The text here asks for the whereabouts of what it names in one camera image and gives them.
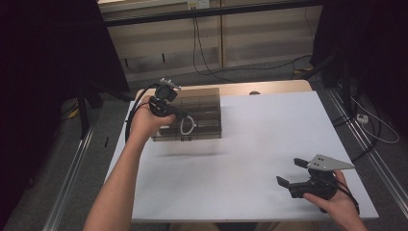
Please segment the black stand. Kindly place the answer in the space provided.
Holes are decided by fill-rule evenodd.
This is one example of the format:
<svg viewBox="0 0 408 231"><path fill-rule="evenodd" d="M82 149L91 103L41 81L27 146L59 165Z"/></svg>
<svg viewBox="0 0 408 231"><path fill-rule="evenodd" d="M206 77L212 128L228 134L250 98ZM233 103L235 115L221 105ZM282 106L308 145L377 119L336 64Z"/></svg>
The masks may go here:
<svg viewBox="0 0 408 231"><path fill-rule="evenodd" d="M83 139L89 131L89 118L87 105L93 109L100 109L103 106L103 99L100 92L105 92L110 96L120 99L124 102L132 101L132 98L118 90L108 88L95 81L84 81L77 88L78 109L81 120L81 138Z"/></svg>
<svg viewBox="0 0 408 231"><path fill-rule="evenodd" d="M301 76L302 80L309 80L318 73L322 74L323 84L332 88L337 82L342 84L343 102L346 111L351 114L350 71L347 52L338 47L328 51L313 49L310 64L312 69Z"/></svg>

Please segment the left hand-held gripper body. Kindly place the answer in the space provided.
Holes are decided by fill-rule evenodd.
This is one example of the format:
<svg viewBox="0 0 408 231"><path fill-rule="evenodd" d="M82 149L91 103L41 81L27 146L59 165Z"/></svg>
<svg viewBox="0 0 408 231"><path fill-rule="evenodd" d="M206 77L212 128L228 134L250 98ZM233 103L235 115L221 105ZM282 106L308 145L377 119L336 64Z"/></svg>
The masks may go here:
<svg viewBox="0 0 408 231"><path fill-rule="evenodd" d="M155 93L149 98L150 111L159 117L170 115L179 116L180 110L169 105L169 102L172 102L177 97L178 93L175 90L179 90L181 87L176 86L165 78L162 78L155 86Z"/></svg>

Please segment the black curtain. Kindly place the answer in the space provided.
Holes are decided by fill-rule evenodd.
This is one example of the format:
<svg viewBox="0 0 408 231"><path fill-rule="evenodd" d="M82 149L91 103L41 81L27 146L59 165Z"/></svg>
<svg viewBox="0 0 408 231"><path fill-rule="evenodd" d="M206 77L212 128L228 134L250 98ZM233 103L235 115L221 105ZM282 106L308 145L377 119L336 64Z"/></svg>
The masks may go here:
<svg viewBox="0 0 408 231"><path fill-rule="evenodd" d="M324 83L352 78L408 135L408 0L325 0L311 64L336 54Z"/></svg>
<svg viewBox="0 0 408 231"><path fill-rule="evenodd" d="M65 100L129 89L98 0L0 0L0 229L42 164Z"/></svg>

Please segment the metal floor rail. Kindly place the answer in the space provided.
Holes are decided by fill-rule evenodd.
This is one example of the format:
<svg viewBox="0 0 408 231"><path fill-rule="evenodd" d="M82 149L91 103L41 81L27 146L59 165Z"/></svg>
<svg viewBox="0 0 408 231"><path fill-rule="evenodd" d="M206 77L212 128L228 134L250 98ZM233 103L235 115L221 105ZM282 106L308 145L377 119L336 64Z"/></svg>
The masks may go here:
<svg viewBox="0 0 408 231"><path fill-rule="evenodd" d="M408 223L408 139L365 95L351 100L351 114L341 90L324 90L321 99L379 218ZM358 114L369 122L358 122Z"/></svg>
<svg viewBox="0 0 408 231"><path fill-rule="evenodd" d="M62 218L64 216L65 209L67 207L73 188L75 186L83 160L89 149L89 144L93 136L93 131L94 126L91 126L86 132L86 134L81 138L81 141L75 152L73 161L68 169L68 173L64 179L64 182L58 193L58 196L51 208L47 220L42 228L42 231L58 231Z"/></svg>

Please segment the white wall socket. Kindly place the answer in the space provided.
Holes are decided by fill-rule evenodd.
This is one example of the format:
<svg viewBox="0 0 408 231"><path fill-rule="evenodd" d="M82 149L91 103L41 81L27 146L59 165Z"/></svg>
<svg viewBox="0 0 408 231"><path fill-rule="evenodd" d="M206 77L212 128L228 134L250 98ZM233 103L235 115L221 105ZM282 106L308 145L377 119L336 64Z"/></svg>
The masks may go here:
<svg viewBox="0 0 408 231"><path fill-rule="evenodd" d="M210 0L188 0L187 6L189 10L209 9Z"/></svg>

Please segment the white table board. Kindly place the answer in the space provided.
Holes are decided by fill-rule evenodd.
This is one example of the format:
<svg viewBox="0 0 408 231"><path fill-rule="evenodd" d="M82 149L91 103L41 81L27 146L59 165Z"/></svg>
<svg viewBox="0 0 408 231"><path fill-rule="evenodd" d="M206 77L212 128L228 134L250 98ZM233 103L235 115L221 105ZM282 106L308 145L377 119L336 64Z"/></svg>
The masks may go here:
<svg viewBox="0 0 408 231"><path fill-rule="evenodd" d="M223 96L220 138L148 141L140 159L134 222L326 220L278 185L309 174L294 159L348 161L313 91Z"/></svg>

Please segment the person's left hand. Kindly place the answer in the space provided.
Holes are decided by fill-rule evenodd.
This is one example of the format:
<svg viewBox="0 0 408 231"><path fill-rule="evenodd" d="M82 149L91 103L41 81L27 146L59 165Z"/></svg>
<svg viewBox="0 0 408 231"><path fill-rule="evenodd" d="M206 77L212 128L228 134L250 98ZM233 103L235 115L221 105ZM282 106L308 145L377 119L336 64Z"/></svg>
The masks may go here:
<svg viewBox="0 0 408 231"><path fill-rule="evenodd" d="M150 96L147 95L142 99L140 107L132 119L128 141L147 141L162 126L169 125L175 119L174 115L165 117L153 115L148 105L149 98Z"/></svg>

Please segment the wooden table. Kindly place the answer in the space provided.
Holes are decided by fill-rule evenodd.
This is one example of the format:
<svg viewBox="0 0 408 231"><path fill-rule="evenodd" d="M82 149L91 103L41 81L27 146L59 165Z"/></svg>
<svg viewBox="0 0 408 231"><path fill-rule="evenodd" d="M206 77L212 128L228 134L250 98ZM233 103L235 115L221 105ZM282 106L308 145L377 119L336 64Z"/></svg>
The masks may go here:
<svg viewBox="0 0 408 231"><path fill-rule="evenodd" d="M177 92L178 94L180 94L181 91L186 90L202 90L214 88L219 89L220 96L249 95L253 91L257 91L260 94L312 91L311 85L306 80L284 80L284 81L187 86L182 87Z"/></svg>

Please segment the person's right hand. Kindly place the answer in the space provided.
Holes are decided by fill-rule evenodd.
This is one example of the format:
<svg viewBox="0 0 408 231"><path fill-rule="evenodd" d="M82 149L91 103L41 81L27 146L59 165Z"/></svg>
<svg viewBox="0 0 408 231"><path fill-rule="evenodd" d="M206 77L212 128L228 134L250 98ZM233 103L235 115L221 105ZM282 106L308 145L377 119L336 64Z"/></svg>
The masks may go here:
<svg viewBox="0 0 408 231"><path fill-rule="evenodd" d="M325 210L342 231L344 231L342 225L347 221L360 219L353 201L341 191L337 191L330 200L322 199L310 193L303 194L303 197Z"/></svg>

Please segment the black horizontal bar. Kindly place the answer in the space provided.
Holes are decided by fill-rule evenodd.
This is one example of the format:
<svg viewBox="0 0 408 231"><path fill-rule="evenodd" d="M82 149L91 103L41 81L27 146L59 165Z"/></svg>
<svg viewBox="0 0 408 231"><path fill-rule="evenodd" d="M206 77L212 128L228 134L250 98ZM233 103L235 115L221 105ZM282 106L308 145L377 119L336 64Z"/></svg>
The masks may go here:
<svg viewBox="0 0 408 231"><path fill-rule="evenodd" d="M272 3L262 3L262 4L250 4L250 5L239 5L231 7L218 7L212 9L203 10L189 10L180 11L174 13L158 13L151 15L140 15L140 16L125 16L125 17L114 17L112 19L105 19L105 25L107 27L134 25L134 24L144 24L198 17L208 17L208 16L219 16L237 13L256 13L265 11L277 11L277 10L287 10L287 9L297 9L306 8L314 6L322 6L326 3L326 0L279 0Z"/></svg>

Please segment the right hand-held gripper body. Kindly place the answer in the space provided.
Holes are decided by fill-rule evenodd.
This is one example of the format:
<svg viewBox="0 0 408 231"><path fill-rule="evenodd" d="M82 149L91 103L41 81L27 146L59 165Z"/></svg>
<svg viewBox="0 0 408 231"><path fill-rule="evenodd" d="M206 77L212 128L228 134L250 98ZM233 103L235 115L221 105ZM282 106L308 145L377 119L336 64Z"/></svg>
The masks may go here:
<svg viewBox="0 0 408 231"><path fill-rule="evenodd" d="M292 198L302 198L303 194L311 193L323 199L332 198L337 191L338 183L334 176L335 170L354 169L354 165L328 156L317 154L306 168L310 179L302 183L290 183L289 192Z"/></svg>

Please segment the smoked transparent drawer box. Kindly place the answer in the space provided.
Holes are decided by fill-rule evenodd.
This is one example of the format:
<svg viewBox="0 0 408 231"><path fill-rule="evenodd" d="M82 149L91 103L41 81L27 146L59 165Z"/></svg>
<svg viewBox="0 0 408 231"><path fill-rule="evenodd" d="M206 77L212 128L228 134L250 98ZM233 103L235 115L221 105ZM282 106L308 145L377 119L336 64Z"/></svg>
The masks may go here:
<svg viewBox="0 0 408 231"><path fill-rule="evenodd" d="M222 134L219 89L186 90L169 105L189 116L163 126L153 141L195 141L220 139Z"/></svg>

